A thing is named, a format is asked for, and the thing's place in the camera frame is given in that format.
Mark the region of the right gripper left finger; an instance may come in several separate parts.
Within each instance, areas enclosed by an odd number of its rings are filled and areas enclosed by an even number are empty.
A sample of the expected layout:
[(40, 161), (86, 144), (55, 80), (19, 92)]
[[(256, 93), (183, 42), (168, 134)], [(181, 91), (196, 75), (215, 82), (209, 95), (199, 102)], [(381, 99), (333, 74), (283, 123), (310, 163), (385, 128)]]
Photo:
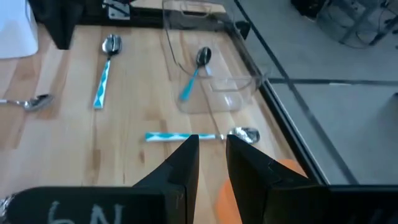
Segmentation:
[(189, 136), (163, 163), (133, 185), (158, 191), (161, 206), (151, 206), (158, 224), (193, 224), (200, 163), (199, 136)]

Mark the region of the white rectangular tray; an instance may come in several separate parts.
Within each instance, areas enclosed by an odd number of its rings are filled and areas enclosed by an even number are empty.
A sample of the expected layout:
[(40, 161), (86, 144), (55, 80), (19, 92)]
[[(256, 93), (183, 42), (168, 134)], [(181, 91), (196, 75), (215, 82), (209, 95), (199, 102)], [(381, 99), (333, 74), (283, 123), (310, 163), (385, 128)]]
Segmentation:
[(38, 48), (37, 23), (28, 0), (0, 0), (0, 59), (28, 57)]

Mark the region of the grey metal frame bracket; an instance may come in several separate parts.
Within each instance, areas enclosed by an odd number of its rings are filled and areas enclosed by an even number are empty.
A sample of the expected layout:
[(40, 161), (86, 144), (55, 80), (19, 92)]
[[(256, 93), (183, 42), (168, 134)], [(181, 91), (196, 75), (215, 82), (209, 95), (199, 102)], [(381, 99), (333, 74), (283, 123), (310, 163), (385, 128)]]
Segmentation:
[(103, 0), (102, 7), (107, 9), (112, 20), (126, 21), (130, 19), (130, 3), (128, 0)]

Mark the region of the clear plastic bin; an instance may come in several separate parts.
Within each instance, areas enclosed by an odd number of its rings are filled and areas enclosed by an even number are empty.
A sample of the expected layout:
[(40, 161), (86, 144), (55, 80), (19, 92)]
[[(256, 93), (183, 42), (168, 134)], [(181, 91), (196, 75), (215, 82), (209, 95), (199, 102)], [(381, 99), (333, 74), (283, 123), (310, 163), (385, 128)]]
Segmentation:
[[(212, 12), (225, 12), (233, 22), (242, 21), (232, 5), (215, 0), (163, 0), (162, 9), (175, 9), (164, 14), (162, 47), (177, 108), (189, 114), (238, 111), (250, 100), (264, 81), (267, 71), (255, 64), (249, 52), (240, 54), (227, 33), (204, 31), (188, 19), (210, 21)], [(179, 96), (195, 71), (197, 52), (211, 49), (211, 59), (199, 68), (188, 101)]]

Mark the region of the black frame clamp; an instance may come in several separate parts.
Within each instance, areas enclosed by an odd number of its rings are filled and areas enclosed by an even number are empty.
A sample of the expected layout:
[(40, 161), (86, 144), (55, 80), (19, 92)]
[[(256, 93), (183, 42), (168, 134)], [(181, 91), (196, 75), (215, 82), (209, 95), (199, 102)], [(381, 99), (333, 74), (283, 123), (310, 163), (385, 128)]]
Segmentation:
[(241, 34), (241, 37), (246, 40), (248, 37), (248, 34), (251, 30), (251, 25), (248, 21), (237, 21), (235, 22), (235, 26), (239, 33)]

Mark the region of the black spoon teal handle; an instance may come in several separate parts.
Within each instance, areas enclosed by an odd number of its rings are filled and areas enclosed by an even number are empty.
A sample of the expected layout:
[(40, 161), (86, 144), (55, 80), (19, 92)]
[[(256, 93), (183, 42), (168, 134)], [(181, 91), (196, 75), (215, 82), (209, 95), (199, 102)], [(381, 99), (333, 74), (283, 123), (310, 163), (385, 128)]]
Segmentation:
[(208, 64), (211, 59), (211, 49), (209, 47), (202, 47), (198, 52), (195, 59), (195, 71), (188, 81), (187, 85), (184, 87), (182, 92), (180, 93), (179, 100), (180, 101), (188, 101), (190, 98), (190, 94), (193, 90), (193, 86), (195, 83), (196, 76), (198, 75), (199, 68), (204, 67)]

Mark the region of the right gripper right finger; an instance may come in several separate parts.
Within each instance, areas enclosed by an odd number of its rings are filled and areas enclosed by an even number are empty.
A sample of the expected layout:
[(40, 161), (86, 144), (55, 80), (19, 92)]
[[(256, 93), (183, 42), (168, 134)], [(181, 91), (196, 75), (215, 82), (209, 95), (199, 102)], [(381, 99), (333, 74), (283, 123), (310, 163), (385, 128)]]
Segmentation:
[(226, 140), (229, 179), (243, 224), (322, 224), (329, 192), (235, 135)]

